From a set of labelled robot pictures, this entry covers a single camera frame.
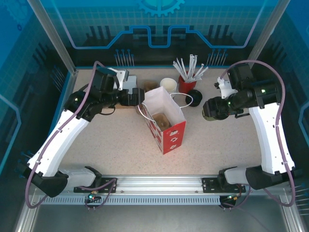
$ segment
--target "table surface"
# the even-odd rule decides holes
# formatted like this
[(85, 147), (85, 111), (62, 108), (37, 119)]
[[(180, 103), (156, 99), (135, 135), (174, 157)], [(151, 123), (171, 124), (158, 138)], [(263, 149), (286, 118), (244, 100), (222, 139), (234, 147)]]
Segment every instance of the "table surface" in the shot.
[[(162, 155), (145, 120), (135, 109), (116, 109), (111, 116), (97, 115), (78, 135), (60, 168), (92, 166), (102, 174), (117, 175), (187, 175), (218, 174), (234, 166), (261, 164), (261, 151), (250, 116), (223, 121), (206, 121), (202, 106), (206, 100), (219, 96), (213, 84), (224, 70), (210, 69), (195, 89), (203, 94), (198, 107), (185, 107), (187, 120), (183, 144)], [(138, 78), (138, 87), (145, 80), (160, 82), (165, 77), (178, 79), (174, 69), (129, 69)], [(91, 70), (79, 70), (74, 91), (89, 82)], [(185, 105), (185, 96), (174, 100)]]

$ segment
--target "pen holder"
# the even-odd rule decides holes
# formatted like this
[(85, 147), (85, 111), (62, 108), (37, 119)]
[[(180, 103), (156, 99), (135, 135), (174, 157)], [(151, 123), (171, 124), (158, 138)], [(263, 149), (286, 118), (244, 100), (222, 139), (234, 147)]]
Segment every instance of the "pen holder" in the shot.
[(197, 84), (196, 81), (191, 82), (191, 83), (186, 83), (186, 82), (184, 82), (181, 75), (179, 76), (178, 83), (179, 83), (179, 89), (178, 89), (178, 91), (179, 91), (180, 93), (185, 93), (185, 94), (187, 94), (190, 90), (194, 89), (195, 85)]

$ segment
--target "red paper bag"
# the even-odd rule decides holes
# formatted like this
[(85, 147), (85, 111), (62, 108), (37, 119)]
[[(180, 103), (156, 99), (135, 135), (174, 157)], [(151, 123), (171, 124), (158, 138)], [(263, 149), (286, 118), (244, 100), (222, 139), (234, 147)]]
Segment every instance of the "red paper bag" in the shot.
[[(163, 87), (146, 92), (143, 106), (141, 111), (161, 152), (166, 154), (180, 147), (186, 125), (181, 110), (184, 106), (180, 107)], [(161, 131), (152, 118), (155, 114), (165, 114), (172, 126)]]

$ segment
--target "purple cable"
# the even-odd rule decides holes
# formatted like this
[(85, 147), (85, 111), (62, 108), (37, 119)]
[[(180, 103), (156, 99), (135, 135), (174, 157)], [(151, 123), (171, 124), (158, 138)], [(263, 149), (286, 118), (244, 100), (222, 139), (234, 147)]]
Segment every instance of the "purple cable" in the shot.
[(290, 168), (289, 168), (289, 165), (287, 164), (287, 160), (286, 160), (286, 156), (285, 156), (285, 153), (284, 153), (284, 150), (283, 150), (283, 146), (282, 146), (282, 141), (281, 141), (281, 136), (280, 136), (280, 131), (279, 131), (279, 119), (280, 119), (280, 116), (281, 116), (281, 112), (282, 112), (282, 109), (283, 109), (283, 105), (284, 105), (284, 101), (285, 101), (285, 85), (284, 85), (284, 82), (283, 82), (283, 79), (282, 77), (279, 75), (279, 73), (273, 68), (271, 67), (269, 64), (266, 64), (262, 61), (259, 61), (259, 60), (242, 60), (242, 61), (239, 61), (239, 62), (236, 62), (234, 64), (232, 64), (230, 67), (228, 67), (224, 72), (223, 74), (220, 76), (221, 79), (223, 79), (224, 75), (234, 66), (238, 65), (238, 64), (243, 64), (243, 63), (256, 63), (256, 64), (261, 64), (265, 67), (267, 67), (268, 69), (270, 69), (278, 78), (280, 84), (281, 84), (281, 88), (282, 88), (282, 97), (281, 97), (281, 102), (280, 102), (280, 105), (279, 105), (279, 109), (278, 109), (278, 112), (277, 112), (277, 115), (276, 115), (276, 123), (275, 123), (275, 128), (276, 128), (276, 135), (277, 135), (277, 140), (278, 140), (278, 145), (279, 145), (279, 149), (280, 149), (280, 152), (281, 152), (281, 156), (282, 156), (282, 160), (283, 160), (283, 163), (284, 163), (284, 167), (286, 169), (286, 172), (288, 173), (288, 176), (289, 176), (289, 179), (290, 179), (290, 185), (291, 185), (291, 190), (292, 190), (292, 199), (289, 203), (282, 203), (280, 200), (278, 200), (274, 195), (272, 195), (266, 188), (264, 189), (264, 191), (273, 199), (275, 200), (278, 204), (282, 205), (282, 206), (285, 206), (285, 207), (290, 207), (294, 204), (295, 202), (295, 183), (294, 183), (294, 180), (293, 180), (293, 176), (292, 176), (292, 173), (290, 171)]
[[(225, 205), (227, 206), (230, 206), (230, 209), (236, 209), (236, 207), (234, 207), (232, 204), (229, 204), (229, 203), (224, 203)], [(266, 226), (263, 225), (262, 222), (260, 222), (259, 219), (257, 219), (252, 213), (250, 213), (248, 210), (245, 210), (245, 209), (242, 209), (242, 208), (238, 208), (239, 210), (245, 212), (246, 214), (249, 214), (251, 217), (253, 217), (257, 223), (259, 223), (266, 231), (269, 231), (270, 232), (270, 229), (268, 229)]]
[(110, 183), (112, 183), (112, 186), (111, 186), (111, 188), (110, 188), (110, 190), (109, 190), (109, 192), (108, 192), (106, 198), (104, 199), (104, 201), (103, 201), (99, 206), (94, 207), (94, 209), (99, 209), (99, 208), (101, 208), (101, 207), (106, 203), (108, 197), (110, 196), (110, 194), (111, 194), (111, 192), (112, 192), (112, 188), (114, 187), (115, 182), (116, 182), (116, 179), (114, 178), (114, 179), (110, 180), (109, 182), (107, 182), (106, 184), (104, 184), (104, 185), (102, 185), (102, 186), (100, 186), (100, 187), (97, 187), (97, 188), (86, 188), (86, 187), (84, 187), (84, 186), (79, 186), (79, 188), (85, 189), (85, 190), (92, 190), (92, 191), (94, 191), (94, 190), (100, 190), (100, 189), (102, 189), (102, 188), (108, 186)]
[(86, 89), (86, 93), (84, 95), (84, 98), (80, 104), (80, 106), (77, 108), (77, 110), (75, 111), (74, 114), (72, 114), (72, 116), (67, 120), (65, 121), (59, 128), (57, 131), (54, 132), (54, 134), (50, 137), (50, 139), (47, 141), (47, 143), (45, 144), (45, 146), (43, 147), (33, 169), (31, 170), (31, 173), (29, 175), (29, 178), (28, 178), (28, 181), (27, 181), (27, 184), (26, 184), (26, 191), (25, 191), (25, 201), (26, 201), (26, 205), (30, 208), (30, 209), (34, 209), (36, 207), (38, 207), (47, 197), (47, 195), (45, 195), (37, 204), (35, 205), (31, 205), (30, 201), (29, 201), (29, 189), (30, 189), (30, 184), (31, 184), (31, 181), (32, 181), (32, 178), (34, 176), (34, 173), (35, 173), (35, 170), (37, 169), (37, 167), (39, 166), (40, 164), (40, 160), (42, 159), (43, 157), (43, 154), (44, 152), (46, 151), (46, 149), (48, 148), (48, 146), (50, 145), (50, 143), (52, 142), (52, 140), (56, 137), (56, 135), (59, 133), (59, 131), (62, 131), (62, 129), (73, 119), (76, 117), (76, 115), (80, 112), (80, 110), (82, 109), (82, 107), (84, 106), (87, 98), (88, 98), (88, 95), (89, 95), (89, 92), (90, 92), (90, 88), (91, 88), (91, 85), (92, 85), (92, 82), (93, 82), (93, 79), (94, 79), (94, 76), (95, 76), (95, 72), (96, 72), (96, 69), (97, 69), (97, 65), (101, 66), (101, 67), (105, 67), (103, 64), (101, 64), (99, 61), (96, 61), (93, 65), (93, 69), (92, 69), (92, 73), (91, 73), (91, 77), (90, 77), (90, 82), (88, 84), (88, 88)]

